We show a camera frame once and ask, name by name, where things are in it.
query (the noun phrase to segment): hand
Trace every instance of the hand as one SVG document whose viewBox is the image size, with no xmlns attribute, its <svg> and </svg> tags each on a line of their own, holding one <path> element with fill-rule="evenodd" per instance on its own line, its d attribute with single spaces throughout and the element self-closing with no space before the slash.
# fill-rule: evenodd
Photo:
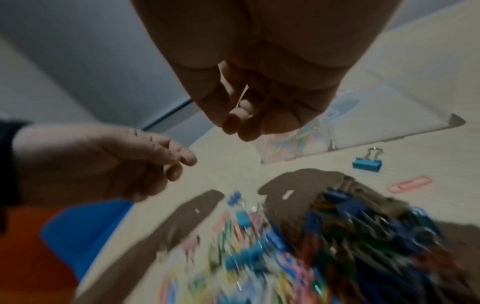
<svg viewBox="0 0 480 304">
<path fill-rule="evenodd" d="M 324 112 L 400 2 L 133 0 L 192 99 L 247 141 Z"/>
<path fill-rule="evenodd" d="M 13 141 L 23 204 L 134 202 L 176 181 L 197 158 L 168 137 L 110 125 L 26 126 Z"/>
</svg>

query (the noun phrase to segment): pile of paper clips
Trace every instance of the pile of paper clips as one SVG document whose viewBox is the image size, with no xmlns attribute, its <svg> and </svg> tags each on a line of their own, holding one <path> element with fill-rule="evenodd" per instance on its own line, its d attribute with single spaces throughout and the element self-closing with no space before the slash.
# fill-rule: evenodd
<svg viewBox="0 0 480 304">
<path fill-rule="evenodd" d="M 237 212 L 233 226 L 249 244 L 223 246 L 224 257 L 216 261 L 236 273 L 238 291 L 214 302 L 480 303 L 466 284 L 466 270 L 422 209 L 355 184 L 346 177 L 338 188 L 321 193 L 302 231 L 267 220 L 258 208 Z M 242 295 L 241 272 L 243 282 L 256 281 L 265 292 Z"/>
</svg>

